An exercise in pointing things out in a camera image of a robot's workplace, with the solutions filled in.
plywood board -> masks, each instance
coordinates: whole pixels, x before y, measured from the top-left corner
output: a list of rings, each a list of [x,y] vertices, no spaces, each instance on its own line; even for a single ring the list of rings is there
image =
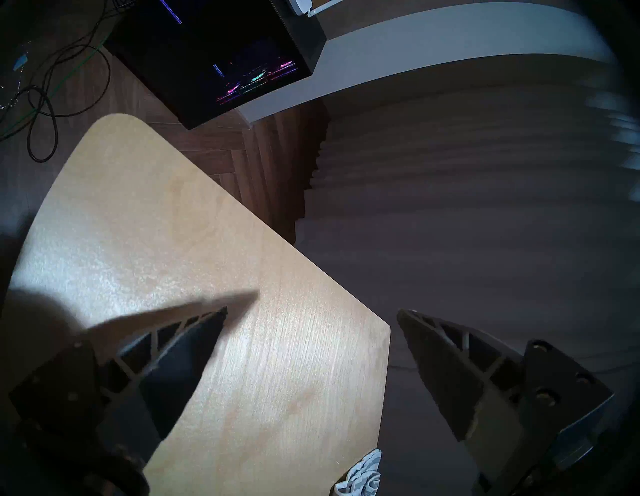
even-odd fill
[[[1,322],[3,407],[70,339],[104,352],[129,331],[114,319],[194,301],[226,304],[228,324],[145,469],[152,494],[326,496],[376,447],[389,326],[131,116],[92,126],[29,230]],[[26,326],[25,302],[71,336]]]

white object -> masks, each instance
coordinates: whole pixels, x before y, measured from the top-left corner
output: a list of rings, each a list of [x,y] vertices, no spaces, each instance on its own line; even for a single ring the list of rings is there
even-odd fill
[[[346,479],[333,487],[333,496],[375,496],[380,485],[380,458],[382,452],[375,449],[353,465]]]
[[[557,54],[613,62],[583,16],[532,3],[470,3],[386,20],[324,45],[314,73],[238,107],[248,122],[356,84],[455,60]]]
[[[330,2],[325,3],[324,5],[321,5],[318,8],[314,8],[313,10],[309,11],[309,13],[307,14],[309,17],[313,17],[315,16],[317,13],[322,12],[324,9],[327,9],[329,7],[334,6],[337,3],[340,3],[342,0],[331,0]]]
[[[311,0],[289,0],[293,12],[297,15],[306,14],[311,10]]]

screw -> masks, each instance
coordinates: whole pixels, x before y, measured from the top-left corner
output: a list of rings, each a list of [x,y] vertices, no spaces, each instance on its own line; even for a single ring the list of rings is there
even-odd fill
[[[550,346],[545,343],[544,341],[536,341],[533,345],[532,345],[533,349],[537,349],[538,351],[549,351],[550,350]]]
[[[544,390],[538,391],[536,393],[536,399],[539,402],[544,403],[547,406],[555,406],[556,403],[557,403],[557,401],[554,398],[554,396],[551,393],[549,393],[548,391],[544,391]]]
[[[575,375],[575,380],[578,384],[586,384],[587,386],[595,384],[595,379],[589,374],[578,373]]]

black cable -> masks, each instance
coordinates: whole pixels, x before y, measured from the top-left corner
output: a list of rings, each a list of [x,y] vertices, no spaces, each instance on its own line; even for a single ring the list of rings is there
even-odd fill
[[[31,91],[35,91],[35,92],[38,92],[40,94],[40,100],[42,101],[42,103],[41,103],[40,107],[38,107],[38,112],[36,112],[33,115],[33,117],[31,118],[31,120],[29,122],[27,122],[26,124],[20,126],[20,128],[17,129],[16,131],[13,131],[10,134],[7,134],[6,136],[3,136],[2,138],[0,138],[0,141],[4,141],[4,140],[7,140],[8,138],[11,138],[11,136],[13,136],[14,134],[17,134],[18,132],[23,130],[25,127],[29,126],[29,132],[27,133],[27,153],[29,154],[29,157],[31,157],[31,160],[33,160],[34,162],[43,163],[43,162],[46,162],[47,160],[49,160],[53,156],[53,154],[56,153],[56,149],[58,148],[58,123],[56,122],[56,116],[53,113],[53,107],[51,106],[51,100],[49,100],[49,97],[47,96],[47,93],[42,88],[40,88],[39,86],[27,86],[27,87],[21,89],[19,92],[17,92],[15,94],[15,96],[13,97],[13,99],[11,101],[11,104],[13,104],[20,97],[20,95],[22,95],[24,93],[29,93]],[[38,113],[42,109],[42,106],[44,106],[45,104],[47,105],[47,107],[49,107],[49,111],[51,112],[51,123],[53,125],[54,143],[53,143],[53,148],[49,152],[49,155],[47,155],[43,159],[39,159],[33,154],[32,150],[31,150],[31,131],[33,130],[33,125],[38,120]]]
[[[121,15],[122,13],[126,12],[127,10],[129,10],[135,3],[135,0],[123,3],[122,0],[112,0],[114,7],[112,9],[107,9],[107,0],[104,0],[103,4],[102,4],[102,13],[100,14],[100,17],[98,18],[97,22],[93,25],[93,27],[91,28],[91,30],[89,30],[89,32],[87,32],[85,35],[81,36],[80,38],[78,38],[77,40],[74,40],[73,42],[65,45],[64,47],[54,51],[53,53],[51,53],[50,55],[48,55],[40,64],[39,66],[37,66],[37,68],[34,70],[33,75],[31,76],[31,79],[29,80],[29,84],[23,88],[22,90],[18,91],[14,97],[12,98],[11,102],[9,103],[9,105],[7,105],[7,109],[4,112],[4,114],[2,115],[2,117],[0,117],[0,124],[2,123],[3,120],[5,120],[7,114],[9,113],[9,111],[11,110],[11,108],[13,107],[13,105],[16,103],[17,99],[26,93],[27,95],[27,100],[29,102],[29,105],[34,109],[34,114],[33,117],[31,117],[25,124],[23,124],[22,126],[20,126],[18,129],[9,132],[8,134],[5,134],[4,136],[0,136],[0,142],[7,140],[8,138],[11,138],[12,136],[15,136],[16,134],[18,134],[19,132],[21,132],[23,129],[25,129],[26,127],[29,128],[28,133],[27,133],[27,152],[29,154],[29,157],[34,160],[35,162],[38,163],[43,163],[46,162],[47,160],[49,160],[56,152],[56,149],[58,148],[58,123],[56,122],[57,118],[66,118],[66,117],[73,117],[76,115],[80,115],[86,111],[88,111],[89,109],[91,109],[92,107],[96,106],[98,104],[98,102],[100,102],[100,100],[102,100],[102,98],[105,96],[107,89],[109,88],[109,84],[111,82],[111,64],[109,64],[109,60],[107,59],[106,55],[98,48],[92,46],[92,41],[93,38],[96,34],[96,32],[98,31],[98,28],[101,24],[101,22],[103,22],[106,19],[110,19],[112,17],[116,17],[118,15]],[[87,48],[89,49],[93,49],[95,52],[99,53],[102,56],[102,59],[104,60],[104,62],[107,65],[107,82],[104,85],[104,89],[102,91],[102,93],[100,94],[100,96],[98,96],[98,98],[91,103],[89,106],[85,107],[82,110],[76,111],[76,112],[72,112],[69,114],[56,114],[53,110],[53,106],[51,104],[51,100],[49,99],[49,89],[51,87],[51,83],[53,80],[53,75],[54,72],[56,70],[56,68],[58,66],[60,66],[62,63],[70,61],[76,57],[78,57],[82,52],[84,52],[84,50],[86,50]],[[49,61],[51,60],[51,58],[56,57],[55,60],[53,61],[53,63],[47,68],[47,70],[44,72],[43,76],[42,76],[42,84],[40,86],[37,86],[36,84],[33,84],[33,80],[36,76],[36,74],[38,74],[38,71]],[[34,104],[31,101],[31,92],[35,91],[38,93],[38,103]],[[47,109],[49,110],[49,112],[43,111],[42,109],[44,108],[44,106],[47,106]],[[31,149],[31,133],[33,131],[33,126],[35,125],[36,120],[38,119],[38,116],[40,115],[44,115],[47,117],[51,118],[51,123],[53,125],[53,131],[54,131],[54,144],[52,147],[51,152],[49,153],[49,155],[43,159],[39,159],[37,158],[34,154],[33,151]]]

light wood surface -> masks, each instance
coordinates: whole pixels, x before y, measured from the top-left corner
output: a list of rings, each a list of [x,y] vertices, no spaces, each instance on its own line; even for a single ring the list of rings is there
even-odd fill
[[[236,110],[190,131],[143,91],[143,120],[289,242],[304,216],[303,190],[316,165],[328,117],[320,100],[267,116],[248,127]]]
[[[11,5],[5,2],[3,15],[0,15],[0,45],[17,47],[24,43],[28,46],[29,63],[24,66],[23,87],[31,73],[50,53],[91,31],[103,6],[102,0],[65,0],[45,4],[39,0],[22,0]],[[105,39],[113,27],[112,23],[116,21],[117,18],[112,18],[103,22],[95,39]],[[231,110],[186,132],[176,116],[129,69],[107,50],[103,48],[102,51],[111,65],[107,91],[88,111],[57,119],[60,141],[51,160],[43,164],[29,158],[26,129],[0,142],[0,305],[4,301],[26,232],[51,184],[91,124],[112,113],[134,115],[147,123],[160,124],[169,141],[179,140],[186,145],[185,150],[180,151],[184,151],[189,160],[223,187],[228,186],[232,195],[237,194],[237,183],[243,205],[288,241],[294,241],[294,223],[304,215],[304,210],[300,208],[303,190],[308,187],[308,179],[316,165],[316,154],[328,123],[322,102],[308,102],[285,112],[284,124],[290,136],[287,146],[296,153],[284,150],[290,161],[275,162],[271,169],[282,185],[277,191],[276,201],[284,205],[278,210],[284,218],[277,218],[267,210],[269,199],[254,131],[249,129],[238,111]],[[76,58],[58,65],[52,88],[61,83],[79,63],[80,59]],[[0,81],[14,80],[12,67],[13,62],[0,67]],[[42,78],[46,67],[39,71],[37,81]],[[55,95],[50,95],[56,113],[75,113],[93,104],[102,93],[107,76],[106,64],[99,55],[84,62]],[[0,124],[0,132],[4,132],[28,111],[31,111],[31,107],[23,95]],[[269,116],[262,121],[269,122],[275,118]],[[51,151],[53,134],[51,120],[41,116],[31,134],[36,156],[44,157]],[[277,141],[277,136],[270,138]],[[271,148],[277,146],[279,143],[276,142]],[[297,171],[293,176],[290,174],[292,166]],[[226,173],[235,174],[235,180],[227,177],[222,184],[218,175]]]
[[[153,495],[324,496],[376,447],[389,326],[137,118],[91,127],[29,230],[3,312],[8,387],[66,344],[20,325],[28,295],[102,347],[122,338],[111,319],[227,303],[145,469]]]

